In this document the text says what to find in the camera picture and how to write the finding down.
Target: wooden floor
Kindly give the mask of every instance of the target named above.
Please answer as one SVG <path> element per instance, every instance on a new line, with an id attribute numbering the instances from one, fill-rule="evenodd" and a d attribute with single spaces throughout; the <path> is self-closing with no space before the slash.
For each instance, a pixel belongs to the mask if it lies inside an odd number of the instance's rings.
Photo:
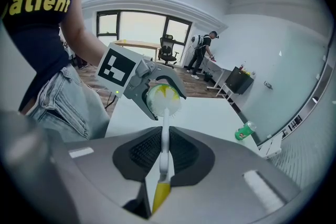
<path id="1" fill-rule="evenodd" d="M 179 75 L 179 77 L 183 80 L 185 90 L 187 93 L 187 97 L 204 97 L 204 98 L 216 98 L 216 92 L 215 91 L 208 91 L 206 89 L 206 86 L 213 86 L 212 82 L 205 82 L 203 80 L 203 76 L 200 76 L 199 80 L 195 80 L 191 77 L 191 74 L 186 72 L 186 69 L 183 68 L 174 68 L 175 72 Z M 95 91 L 98 91 L 100 89 L 103 89 L 104 86 L 100 85 L 98 80 L 95 79 L 94 75 L 96 73 L 96 69 L 93 66 L 88 66 L 84 69 L 78 70 L 77 72 L 79 73 L 79 76 L 83 80 L 85 84 L 93 88 Z M 151 81 L 150 86 L 157 85 L 159 83 L 167 83 L 166 80 L 160 80 L 160 81 Z M 104 106 L 107 105 L 108 99 L 109 102 L 113 100 L 114 95 L 112 94 L 111 97 L 109 98 L 111 92 L 108 89 L 104 89 L 98 92 L 101 101 Z M 107 108 L 107 113 L 111 116 L 114 110 L 114 107 L 117 103 L 118 99 L 110 105 Z"/>

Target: white brush handle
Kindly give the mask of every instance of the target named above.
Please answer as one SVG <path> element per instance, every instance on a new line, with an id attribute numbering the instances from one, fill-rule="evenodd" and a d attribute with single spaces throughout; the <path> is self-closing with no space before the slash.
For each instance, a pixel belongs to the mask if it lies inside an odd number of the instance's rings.
<path id="1" fill-rule="evenodd" d="M 168 174 L 169 168 L 169 109 L 164 110 L 161 134 L 160 174 Z"/>

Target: cleaning brush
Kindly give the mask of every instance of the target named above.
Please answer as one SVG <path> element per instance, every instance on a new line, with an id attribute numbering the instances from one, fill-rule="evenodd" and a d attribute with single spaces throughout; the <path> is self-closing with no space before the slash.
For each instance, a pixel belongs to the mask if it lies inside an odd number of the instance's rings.
<path id="1" fill-rule="evenodd" d="M 181 107 L 178 92 L 170 85 L 159 84 L 147 94 L 147 105 L 156 116 L 163 117 L 161 133 L 160 178 L 156 186 L 152 213 L 162 205 L 170 193 L 169 169 L 169 117 Z"/>

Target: white desk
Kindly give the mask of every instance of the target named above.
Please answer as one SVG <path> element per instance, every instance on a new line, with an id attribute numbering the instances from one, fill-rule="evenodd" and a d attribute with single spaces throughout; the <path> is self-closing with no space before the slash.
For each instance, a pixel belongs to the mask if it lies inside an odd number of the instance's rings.
<path id="1" fill-rule="evenodd" d="M 186 100 L 181 98 L 181 104 L 180 110 L 170 118 L 171 126 L 182 127 L 239 143 L 259 154 L 259 149 L 251 136 L 241 141 L 236 140 L 235 132 L 244 124 L 226 100 L 188 97 Z M 162 126 L 162 121 L 163 118 L 159 118 L 158 121 L 152 121 L 132 100 L 122 97 L 114 108 L 106 137 Z M 151 209 L 160 176 L 159 159 L 156 160 L 146 177 L 147 194 Z M 169 164 L 169 177 L 172 177 L 174 175 L 174 166 L 171 155 Z"/>
<path id="2" fill-rule="evenodd" d="M 218 66 L 220 68 L 220 70 L 222 71 L 222 73 L 220 74 L 220 76 L 219 76 L 217 82 L 215 83 L 215 85 L 213 87 L 210 87 L 210 86 L 206 87 L 208 90 L 218 90 L 217 86 L 218 86 L 220 80 L 222 79 L 225 71 L 226 70 L 232 71 L 234 69 L 234 67 L 229 66 L 229 65 L 224 65 L 224 64 L 218 62 L 217 60 L 215 62 L 211 61 L 209 55 L 204 56 L 204 58 L 206 58 L 208 61 L 212 62 L 214 65 Z M 207 64 L 203 63 L 203 65 L 204 65 L 204 67 L 203 67 L 201 73 L 197 73 L 197 74 L 203 74 L 204 73 L 204 69 L 205 68 L 208 69 L 207 68 Z"/>

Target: window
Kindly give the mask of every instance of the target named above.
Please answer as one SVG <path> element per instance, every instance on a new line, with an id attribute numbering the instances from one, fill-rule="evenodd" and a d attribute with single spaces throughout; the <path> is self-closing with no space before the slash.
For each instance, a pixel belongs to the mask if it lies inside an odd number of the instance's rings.
<path id="1" fill-rule="evenodd" d="M 160 43 L 166 17 L 139 12 L 121 12 L 120 39 Z"/>
<path id="2" fill-rule="evenodd" d="M 119 39 L 119 12 L 97 13 L 97 37 L 106 46 Z"/>
<path id="3" fill-rule="evenodd" d="M 191 24 L 189 21 L 159 13 L 138 10 L 109 10 L 97 13 L 97 37 L 108 46 L 118 39 L 160 44 L 161 37 L 172 35 L 176 40 L 173 55 L 178 52 L 176 60 L 179 64 Z M 154 58 L 155 56 L 154 50 L 125 48 L 149 57 Z"/>
<path id="4" fill-rule="evenodd" d="M 116 34 L 117 33 L 117 15 L 103 15 L 99 17 L 99 33 L 100 34 Z"/>
<path id="5" fill-rule="evenodd" d="M 178 42 L 184 43 L 188 34 L 189 25 L 169 20 L 167 34 L 172 35 Z"/>

